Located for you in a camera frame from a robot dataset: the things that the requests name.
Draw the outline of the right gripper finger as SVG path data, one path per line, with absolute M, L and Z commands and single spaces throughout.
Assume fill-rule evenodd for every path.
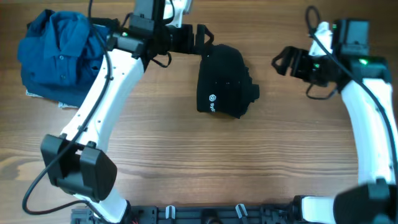
M 276 64 L 278 60 L 282 60 L 282 63 L 288 63 L 293 59 L 296 51 L 296 47 L 287 46 L 281 51 L 281 53 L 272 59 L 272 63 Z
M 277 61 L 278 59 L 274 58 L 271 62 L 271 65 L 274 67 L 279 75 L 285 76 L 287 73 L 287 69 L 290 67 L 291 59 L 283 58 L 280 65 L 277 64 Z

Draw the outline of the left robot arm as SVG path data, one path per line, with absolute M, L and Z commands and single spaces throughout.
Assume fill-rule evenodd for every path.
M 199 54 L 210 45 L 204 25 L 182 22 L 191 0 L 137 1 L 128 27 L 94 19 L 110 33 L 100 44 L 101 69 L 76 115 L 59 136 L 44 137 L 42 175 L 83 203 L 98 223 L 129 223 L 130 203 L 116 190 L 117 167 L 107 156 L 111 132 L 127 97 L 158 55 Z

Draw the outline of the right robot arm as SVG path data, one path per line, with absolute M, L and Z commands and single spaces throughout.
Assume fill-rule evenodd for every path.
M 397 127 L 387 60 L 369 53 L 369 22 L 340 19 L 309 27 L 309 50 L 288 46 L 272 59 L 276 72 L 310 86 L 336 84 L 351 120 L 358 185 L 332 197 L 298 195 L 288 223 L 396 223 Z

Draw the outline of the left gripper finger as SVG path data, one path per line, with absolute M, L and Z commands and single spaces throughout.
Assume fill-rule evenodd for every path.
M 212 32 L 207 28 L 207 26 L 204 26 L 204 34 L 208 37 L 208 40 L 204 43 L 205 45 L 212 45 L 214 41 L 214 35 Z
M 209 57 L 213 52 L 213 44 L 205 44 L 201 51 L 201 57 L 206 58 Z

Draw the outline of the black t-shirt with logo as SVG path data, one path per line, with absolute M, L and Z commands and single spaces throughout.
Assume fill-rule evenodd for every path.
M 197 111 L 224 113 L 239 119 L 259 97 L 259 85 L 252 82 L 239 50 L 228 45 L 214 45 L 212 54 L 202 58 Z

